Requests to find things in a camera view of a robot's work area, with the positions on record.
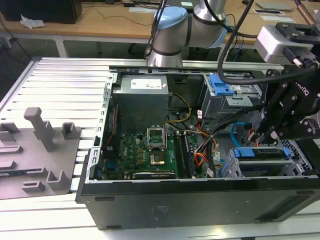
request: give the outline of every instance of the wooden desk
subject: wooden desk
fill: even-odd
[[[233,14],[237,22],[244,11],[245,5],[242,0],[227,0],[225,4],[226,14]],[[292,0],[268,0],[268,2],[282,2],[295,7]],[[309,10],[320,9],[318,2],[304,2]],[[90,4],[83,4],[82,15],[76,24],[61,24],[45,22],[46,26],[41,28],[28,29],[19,22],[6,21],[1,17],[8,30],[16,38],[49,39],[56,42],[60,57],[67,57],[68,53],[64,41],[93,41],[93,42],[116,42],[116,43],[147,43],[151,32],[151,23],[154,18],[153,13],[129,12],[128,7],[117,6],[97,6],[90,7]],[[247,34],[257,35],[263,25],[273,24],[275,21],[265,21],[260,14],[255,14],[252,10],[244,20],[240,31]],[[306,24],[298,10],[286,14],[296,23]],[[229,24],[233,24],[233,19],[229,18]],[[3,26],[0,25],[0,37],[8,38],[10,35]],[[253,48],[255,40],[244,38],[243,48]]]

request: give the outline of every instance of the white label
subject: white label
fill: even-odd
[[[240,88],[240,86],[238,86],[238,85],[229,85],[229,87],[232,89],[232,90],[235,90],[235,91],[237,91],[237,90],[241,90],[241,88]]]
[[[132,79],[131,89],[162,89],[161,79]]]
[[[219,161],[219,162],[220,162],[220,152],[219,152],[219,151],[216,151],[216,152],[214,153],[213,160],[216,160],[216,161]]]
[[[182,1],[181,2],[181,5],[182,6],[188,6],[188,7],[192,7],[193,5],[192,5],[192,2],[188,2],[188,1]]]
[[[198,110],[198,111],[197,111],[197,114],[198,114],[198,119],[202,119],[202,111],[201,111],[201,110]]]
[[[213,178],[214,172],[213,172],[210,168],[208,168],[208,170],[206,171],[206,173],[207,173],[210,177]]]
[[[295,23],[295,21],[290,17],[282,17],[282,16],[260,16],[265,21],[274,21],[281,23]]]

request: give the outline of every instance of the table leg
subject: table leg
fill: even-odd
[[[60,58],[67,58],[69,56],[65,42],[62,39],[54,40],[56,48],[58,49]]]
[[[102,54],[102,43],[100,41],[96,41],[95,43],[98,54]]]
[[[0,37],[0,45],[4,46],[6,49],[11,49],[12,45],[9,40],[9,37]]]

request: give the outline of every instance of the black computer case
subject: black computer case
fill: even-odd
[[[82,12],[81,0],[1,0],[0,11],[7,21],[28,19],[75,24]]]

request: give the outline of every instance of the ram slot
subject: ram slot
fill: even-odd
[[[184,156],[181,148],[180,136],[177,134],[174,134],[173,141],[174,141],[174,153],[175,153],[175,159],[176,159],[176,166],[178,170],[178,176],[179,178],[185,178],[186,167],[185,167]]]

